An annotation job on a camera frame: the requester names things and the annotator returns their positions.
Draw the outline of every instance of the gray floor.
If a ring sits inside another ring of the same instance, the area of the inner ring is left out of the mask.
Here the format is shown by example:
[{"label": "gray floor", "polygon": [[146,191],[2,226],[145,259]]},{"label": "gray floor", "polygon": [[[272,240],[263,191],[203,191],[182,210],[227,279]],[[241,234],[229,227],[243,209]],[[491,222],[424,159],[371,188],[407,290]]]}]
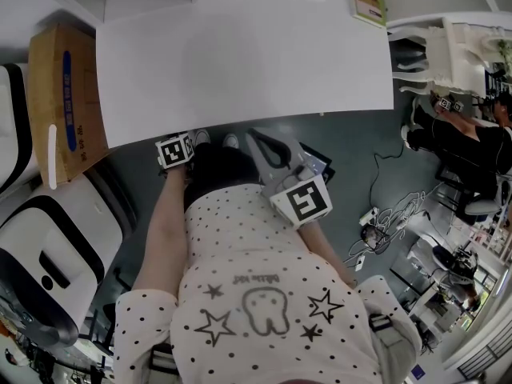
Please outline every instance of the gray floor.
[{"label": "gray floor", "polygon": [[[399,131],[409,116],[412,96],[400,93],[397,83],[394,91],[394,110],[275,118],[216,126],[209,132],[213,141],[221,141],[226,133],[234,132],[244,148],[243,136],[248,128],[273,127],[292,134],[300,142],[332,158],[336,175],[329,184],[329,191],[334,210],[321,220],[321,224],[336,252],[346,258],[352,243],[360,238],[358,220],[370,209],[369,189],[377,173],[374,152],[398,154],[402,148]],[[108,159],[132,198],[138,216],[136,232],[122,244],[111,267],[121,267],[122,278],[131,284],[142,262],[147,227],[163,178],[158,176],[154,140],[124,146]],[[374,186],[372,202],[380,209],[393,206],[408,192],[427,192],[437,183],[434,175],[438,160],[432,154],[404,149],[400,159],[379,160],[379,165],[380,175]],[[389,268],[417,238],[412,232],[407,232],[403,240],[393,242],[384,254],[378,257],[368,255],[363,269],[356,273],[358,280],[383,274],[395,294],[399,295],[404,286],[389,272]],[[112,302],[121,292],[122,288],[110,272],[95,302],[97,305]]]}]

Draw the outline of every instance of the cardboard box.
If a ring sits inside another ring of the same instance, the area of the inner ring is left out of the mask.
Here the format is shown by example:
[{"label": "cardboard box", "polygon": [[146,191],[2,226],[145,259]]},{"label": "cardboard box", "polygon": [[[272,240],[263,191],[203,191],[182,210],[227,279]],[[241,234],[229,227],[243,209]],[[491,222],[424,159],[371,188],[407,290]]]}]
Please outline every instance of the cardboard box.
[{"label": "cardboard box", "polygon": [[46,185],[68,182],[107,155],[93,38],[59,24],[32,37],[28,88],[32,141]]}]

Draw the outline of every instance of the dark hair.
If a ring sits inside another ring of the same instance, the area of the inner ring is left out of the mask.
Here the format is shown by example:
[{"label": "dark hair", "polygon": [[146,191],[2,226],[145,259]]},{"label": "dark hair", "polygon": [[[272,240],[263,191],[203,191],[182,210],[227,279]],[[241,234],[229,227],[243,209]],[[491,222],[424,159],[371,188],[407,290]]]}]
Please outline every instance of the dark hair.
[{"label": "dark hair", "polygon": [[506,106],[506,112],[509,115],[509,118],[512,118],[512,95],[507,92],[501,92],[499,96],[496,97],[496,101],[499,101],[500,104]]}]

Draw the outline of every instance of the window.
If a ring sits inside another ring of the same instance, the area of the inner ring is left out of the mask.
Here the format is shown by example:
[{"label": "window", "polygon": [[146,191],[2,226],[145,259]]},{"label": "window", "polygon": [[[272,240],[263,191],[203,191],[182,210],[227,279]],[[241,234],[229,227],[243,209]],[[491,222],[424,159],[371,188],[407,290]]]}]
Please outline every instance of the window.
[{"label": "window", "polygon": [[[478,267],[474,274],[474,287],[480,296],[480,307],[476,311],[464,310],[464,314],[461,316],[458,325],[464,330],[468,330],[473,323],[473,320],[478,316],[480,310],[484,307],[496,286],[496,278],[491,276],[487,270],[483,267]],[[464,302],[464,307],[468,306],[468,302]]]}]

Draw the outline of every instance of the black stripe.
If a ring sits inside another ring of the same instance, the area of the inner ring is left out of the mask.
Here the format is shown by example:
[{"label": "black stripe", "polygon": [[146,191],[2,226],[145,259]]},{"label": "black stripe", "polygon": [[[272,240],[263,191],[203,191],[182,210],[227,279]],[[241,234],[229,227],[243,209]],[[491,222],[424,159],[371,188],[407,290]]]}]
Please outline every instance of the black stripe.
[{"label": "black stripe", "polygon": [[83,260],[85,260],[87,265],[92,269],[98,284],[101,283],[105,277],[105,267],[103,266],[102,260],[84,237],[80,229],[76,227],[71,218],[67,215],[66,211],[50,196],[41,195],[29,199],[12,213],[0,228],[11,220],[12,217],[30,208],[40,209],[50,216],[55,225],[58,226],[60,231],[76,249],[78,254],[82,256]]},{"label": "black stripe", "polygon": [[4,64],[10,80],[10,96],[13,103],[14,124],[18,140],[18,159],[6,182],[0,186],[0,194],[11,186],[23,173],[32,157],[32,134],[30,133],[29,113],[26,108],[25,85],[22,70],[16,64]]}]

